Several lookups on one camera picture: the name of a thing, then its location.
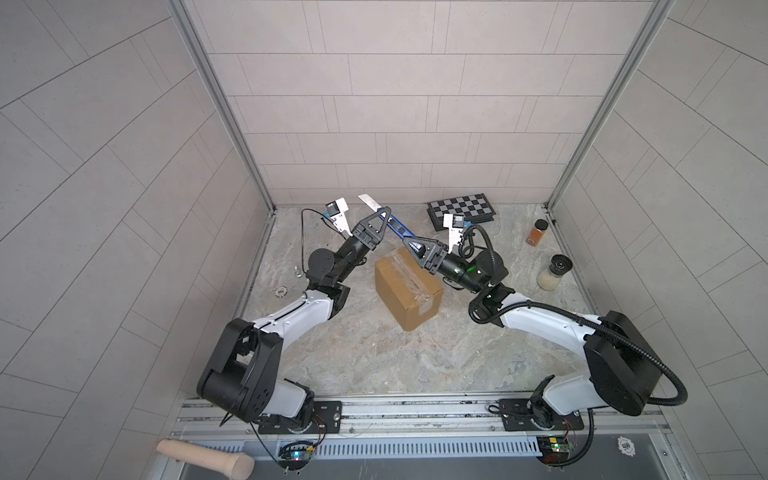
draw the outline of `wooden rolling pin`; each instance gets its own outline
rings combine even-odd
[[[171,458],[221,472],[231,480],[247,480],[253,458],[245,453],[225,453],[178,440],[160,440],[155,449]]]

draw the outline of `black mounting plate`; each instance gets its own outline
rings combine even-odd
[[[333,416],[338,413],[339,419],[334,420]],[[310,426],[302,434],[320,434],[320,433],[339,433],[341,431],[341,402],[318,402],[315,401],[313,415],[322,419],[320,427],[317,428],[315,422],[310,422]],[[273,425],[271,423],[259,424],[259,435],[291,435],[298,432],[290,431],[284,425]]]
[[[529,399],[527,398],[501,399],[498,401],[498,407],[504,412],[520,412],[521,414],[525,414],[528,412],[528,400]],[[552,415],[554,416],[555,425],[553,430],[565,430],[567,428],[565,425],[565,420],[568,420],[568,423],[571,424],[572,430],[584,430],[584,422],[581,421],[581,417],[579,415],[574,415],[571,413],[570,415],[560,416],[554,412]],[[541,430],[536,426],[536,424],[533,423],[531,417],[527,415],[502,415],[502,422],[504,423],[505,432]]]

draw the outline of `beige tile wall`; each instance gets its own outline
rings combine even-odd
[[[0,477],[138,480],[267,208],[162,1],[3,1],[0,45]]]
[[[698,479],[768,478],[767,28],[763,0],[678,0],[554,209],[599,313],[687,386]]]
[[[278,204],[546,200],[649,5],[187,0]]]

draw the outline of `cardboard box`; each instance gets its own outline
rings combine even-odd
[[[440,310],[442,283],[401,247],[376,261],[376,292],[406,332]]]

